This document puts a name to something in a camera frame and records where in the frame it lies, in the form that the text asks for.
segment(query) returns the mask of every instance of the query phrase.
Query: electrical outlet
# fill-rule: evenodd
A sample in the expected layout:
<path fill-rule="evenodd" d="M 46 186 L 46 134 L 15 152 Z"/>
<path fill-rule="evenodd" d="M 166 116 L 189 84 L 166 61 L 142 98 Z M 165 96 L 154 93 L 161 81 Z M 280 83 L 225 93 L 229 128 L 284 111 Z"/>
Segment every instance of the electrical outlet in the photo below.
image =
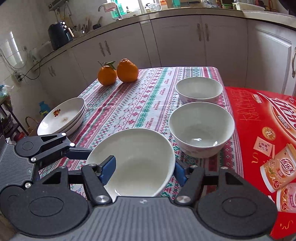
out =
<path fill-rule="evenodd" d="M 14 71 L 13 75 L 15 76 L 17 82 L 21 82 L 22 81 L 22 77 L 21 77 L 21 75 L 18 72 Z"/>

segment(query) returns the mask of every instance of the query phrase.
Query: towel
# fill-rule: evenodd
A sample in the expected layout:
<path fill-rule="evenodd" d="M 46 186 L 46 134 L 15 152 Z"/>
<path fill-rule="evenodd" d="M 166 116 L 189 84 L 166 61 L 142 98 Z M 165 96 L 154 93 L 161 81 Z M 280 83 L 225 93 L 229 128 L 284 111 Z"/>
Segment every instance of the towel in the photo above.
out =
<path fill-rule="evenodd" d="M 104 5 L 105 12 L 113 11 L 113 9 L 116 8 L 116 3 L 114 2 L 104 3 L 103 5 Z"/>

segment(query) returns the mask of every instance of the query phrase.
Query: white bowl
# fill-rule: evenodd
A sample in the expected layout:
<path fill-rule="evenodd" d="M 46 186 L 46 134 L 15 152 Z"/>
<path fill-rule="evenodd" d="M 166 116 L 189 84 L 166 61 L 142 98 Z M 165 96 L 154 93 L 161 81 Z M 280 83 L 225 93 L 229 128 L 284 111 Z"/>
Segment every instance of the white bowl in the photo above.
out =
<path fill-rule="evenodd" d="M 208 158 L 217 154 L 231 138 L 235 124 L 224 108 L 208 102 L 193 102 L 171 114 L 169 128 L 184 153 Z"/>
<path fill-rule="evenodd" d="M 116 170 L 105 189 L 113 202 L 117 196 L 157 196 L 166 187 L 175 168 L 175 152 L 160 133 L 131 128 L 99 143 L 86 164 L 116 158 Z"/>
<path fill-rule="evenodd" d="M 80 97 L 61 103 L 42 120 L 38 126 L 37 134 L 40 136 L 61 132 L 77 119 L 84 106 L 84 99 Z"/>
<path fill-rule="evenodd" d="M 183 104 L 190 102 L 217 103 L 223 86 L 206 77 L 191 77 L 179 81 L 175 87 Z"/>
<path fill-rule="evenodd" d="M 86 113 L 86 105 L 84 106 L 81 114 L 77 117 L 77 119 L 73 123 L 71 123 L 71 125 L 69 125 L 66 129 L 62 130 L 61 132 L 65 132 L 67 135 L 71 135 L 80 126 L 80 124 L 82 123 L 83 118 L 85 116 L 85 113 Z"/>

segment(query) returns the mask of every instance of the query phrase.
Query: patterned tablecloth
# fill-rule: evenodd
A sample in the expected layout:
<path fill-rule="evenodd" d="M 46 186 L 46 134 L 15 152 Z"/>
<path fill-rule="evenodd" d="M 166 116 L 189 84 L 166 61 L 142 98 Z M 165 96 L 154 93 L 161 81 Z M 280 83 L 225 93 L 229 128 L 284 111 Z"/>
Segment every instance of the patterned tablecloth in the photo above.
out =
<path fill-rule="evenodd" d="M 167 67 L 142 69 L 139 79 L 132 84 L 117 80 L 112 86 L 102 86 L 94 81 L 81 95 L 87 104 L 87 112 L 82 125 L 69 139 L 77 146 L 95 148 L 102 140 L 120 130 L 144 127 L 158 131 L 172 144 L 175 154 L 187 164 L 197 164 L 210 171 L 220 166 L 234 169 L 243 176 L 242 157 L 237 131 L 216 156 L 197 159 L 185 155 L 176 145 L 168 128 L 171 113 L 181 106 L 175 85 L 178 81 L 195 76 L 215 79 L 223 84 L 219 72 L 214 67 Z M 232 114 L 226 92 L 220 96 L 218 104 Z M 40 171 L 44 176 L 58 166 L 66 165 L 69 170 L 80 169 L 86 161 L 63 158 Z M 81 185 L 73 185 L 73 190 L 84 194 Z M 208 186 L 204 191 L 211 191 Z M 180 186 L 172 176 L 162 196 L 174 198 Z"/>

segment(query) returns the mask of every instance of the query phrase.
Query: orange fruit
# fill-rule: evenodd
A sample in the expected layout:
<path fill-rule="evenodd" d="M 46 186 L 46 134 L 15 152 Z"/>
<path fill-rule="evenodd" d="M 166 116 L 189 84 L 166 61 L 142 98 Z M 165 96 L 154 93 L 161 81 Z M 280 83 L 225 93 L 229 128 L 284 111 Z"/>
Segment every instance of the orange fruit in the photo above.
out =
<path fill-rule="evenodd" d="M 112 66 L 114 62 L 106 63 L 98 72 L 98 81 L 104 85 L 112 85 L 116 82 L 116 70 Z"/>
<path fill-rule="evenodd" d="M 127 58 L 124 58 L 117 66 L 117 76 L 124 83 L 134 82 L 139 76 L 138 67 Z"/>

